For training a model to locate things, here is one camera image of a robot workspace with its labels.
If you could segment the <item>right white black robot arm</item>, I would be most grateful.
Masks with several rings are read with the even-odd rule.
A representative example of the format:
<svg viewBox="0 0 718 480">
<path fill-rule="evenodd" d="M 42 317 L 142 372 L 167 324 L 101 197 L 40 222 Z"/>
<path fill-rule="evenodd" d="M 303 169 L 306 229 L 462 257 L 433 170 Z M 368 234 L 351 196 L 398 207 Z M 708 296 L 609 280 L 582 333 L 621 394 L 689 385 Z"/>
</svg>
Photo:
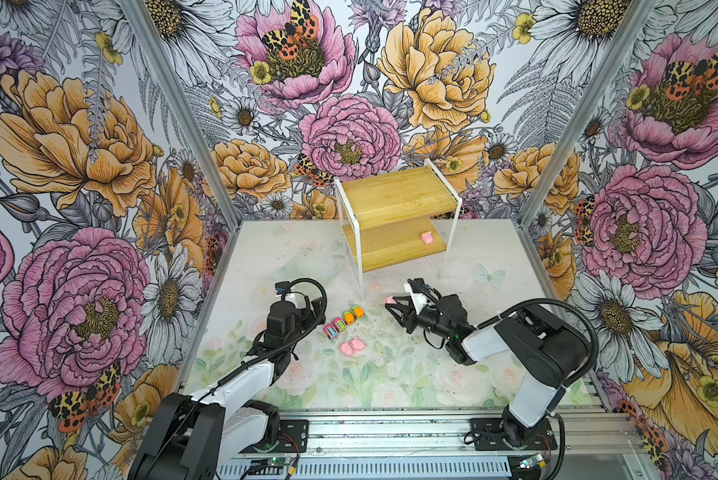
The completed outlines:
<svg viewBox="0 0 718 480">
<path fill-rule="evenodd" d="M 569 387 L 597 362 L 595 328 L 578 309 L 560 300 L 526 300 L 479 325 L 468 322 L 456 295 L 410 293 L 385 299 L 384 307 L 406 333 L 420 329 L 425 336 L 439 337 L 436 347 L 460 365 L 473 366 L 504 352 L 519 360 L 525 375 L 499 425 L 472 431 L 477 439 L 509 449 L 528 447 Z"/>
</svg>

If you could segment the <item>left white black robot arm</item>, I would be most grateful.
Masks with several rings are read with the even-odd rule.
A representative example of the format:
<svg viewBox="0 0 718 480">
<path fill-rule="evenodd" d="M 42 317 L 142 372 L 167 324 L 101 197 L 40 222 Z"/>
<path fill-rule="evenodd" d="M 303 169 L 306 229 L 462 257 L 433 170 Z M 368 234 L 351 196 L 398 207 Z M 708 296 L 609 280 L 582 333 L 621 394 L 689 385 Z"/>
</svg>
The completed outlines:
<svg viewBox="0 0 718 480">
<path fill-rule="evenodd" d="M 326 296 L 303 300 L 299 307 L 288 293 L 274 302 L 266 330 L 217 384 L 161 401 L 129 479 L 215 479 L 223 462 L 262 440 L 276 440 L 278 408 L 254 397 L 281 377 L 297 343 L 325 321 Z"/>
</svg>

